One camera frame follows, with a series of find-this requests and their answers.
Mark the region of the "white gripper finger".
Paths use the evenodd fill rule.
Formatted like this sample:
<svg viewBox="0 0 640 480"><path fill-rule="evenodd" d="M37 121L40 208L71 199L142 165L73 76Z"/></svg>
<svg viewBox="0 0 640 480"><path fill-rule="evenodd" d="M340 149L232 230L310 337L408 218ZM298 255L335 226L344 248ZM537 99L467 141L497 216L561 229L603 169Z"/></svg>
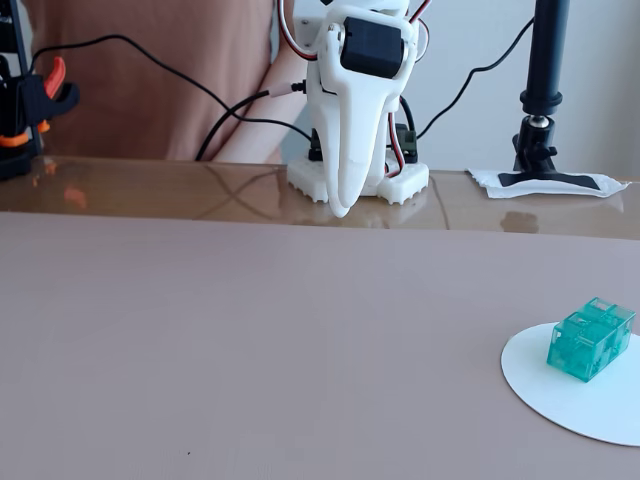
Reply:
<svg viewBox="0 0 640 480"><path fill-rule="evenodd" d="M392 79L349 74L344 91L344 200L357 201L365 188L385 173L385 107L399 92Z"/></svg>
<svg viewBox="0 0 640 480"><path fill-rule="evenodd" d="M331 23L324 32L324 43L320 50L319 75L321 94L320 139L325 155L324 169L329 205L338 218L350 210L339 197L339 168L341 158L341 128L347 125L342 116L348 111L350 75L340 61L342 28Z"/></svg>

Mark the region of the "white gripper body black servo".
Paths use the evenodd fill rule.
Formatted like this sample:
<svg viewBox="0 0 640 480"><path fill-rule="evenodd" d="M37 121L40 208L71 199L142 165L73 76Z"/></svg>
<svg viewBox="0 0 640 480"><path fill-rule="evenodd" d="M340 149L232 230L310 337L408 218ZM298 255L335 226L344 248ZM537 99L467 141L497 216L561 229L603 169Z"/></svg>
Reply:
<svg viewBox="0 0 640 480"><path fill-rule="evenodd" d="M405 83L415 65L415 23L407 3L325 7L327 84Z"/></svg>

